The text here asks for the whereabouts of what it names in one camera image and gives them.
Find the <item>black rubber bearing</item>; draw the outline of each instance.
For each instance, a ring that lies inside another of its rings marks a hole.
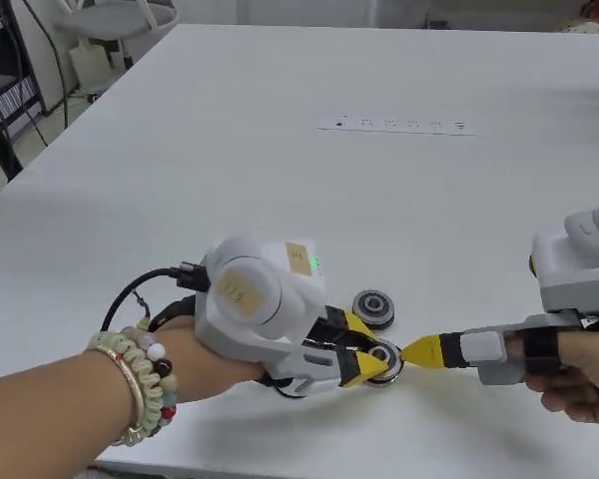
[[[373,387],[385,387],[394,382],[403,369],[403,361],[399,357],[401,353],[399,348],[390,341],[380,339],[379,344],[368,353],[385,361],[388,364],[388,370],[367,380],[366,384]]]
[[[365,289],[355,297],[352,313],[374,331],[386,329],[395,320],[392,299],[375,289]]]

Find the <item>beaded bracelet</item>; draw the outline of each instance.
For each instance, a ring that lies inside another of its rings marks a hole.
[[[146,353],[147,359],[153,364],[153,371],[160,376],[160,388],[162,388],[162,407],[160,409],[160,420],[149,437],[155,436],[163,427],[168,426],[177,412],[178,380],[173,374],[173,364],[166,356],[165,347],[159,343],[155,335],[147,332],[148,321],[140,321],[138,327],[125,327],[122,334],[136,342]]]
[[[173,366],[164,357],[165,347],[142,328],[144,322],[140,322],[140,328],[125,328],[123,333],[100,332],[87,347],[107,354],[116,362],[136,401],[135,427],[129,427],[114,445],[133,446],[155,436],[171,423],[177,411],[178,383],[172,374]]]

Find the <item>gold bangle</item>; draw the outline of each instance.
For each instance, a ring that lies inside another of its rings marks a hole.
[[[129,438],[129,439],[139,438],[139,436],[141,435],[141,432],[143,430],[142,420],[144,418],[145,405],[144,405],[144,396],[142,394],[142,388],[140,387],[140,382],[138,381],[138,378],[133,373],[133,370],[131,369],[129,364],[127,364],[124,361],[124,359],[122,358],[122,354],[118,354],[113,349],[103,346],[101,344],[94,344],[92,346],[89,346],[87,348],[87,351],[100,351],[103,354],[106,354],[107,356],[109,356],[111,358],[111,360],[116,363],[118,368],[122,371],[124,378],[127,380],[127,383],[129,384],[129,387],[131,388],[133,397],[136,401],[137,415],[136,415],[135,427],[129,427],[127,429],[127,432],[120,439],[118,439],[116,442],[114,442],[113,445],[118,446],[120,444],[123,444],[125,442],[125,438]]]

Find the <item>finger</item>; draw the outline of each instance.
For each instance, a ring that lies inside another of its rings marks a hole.
[[[541,396],[541,404],[551,412],[563,411],[570,404],[577,403],[599,403],[599,396],[592,385],[548,389]]]
[[[579,369],[575,368],[567,369],[558,376],[528,376],[526,378],[526,386],[535,392],[545,392],[548,389],[584,384],[590,384],[590,381]]]
[[[564,412],[575,422],[599,424],[599,404],[569,404]]]

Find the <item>black band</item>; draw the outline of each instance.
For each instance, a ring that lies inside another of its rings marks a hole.
[[[155,332],[164,326],[171,319],[178,316],[195,316],[196,315],[196,296],[184,297],[179,301],[172,302],[162,311],[155,315],[149,323],[149,332]]]
[[[523,342],[526,374],[554,376],[563,370],[556,327],[532,327],[519,332]]]
[[[461,353],[461,334],[461,332],[439,334],[439,346],[441,346],[444,367],[468,367],[470,365]]]

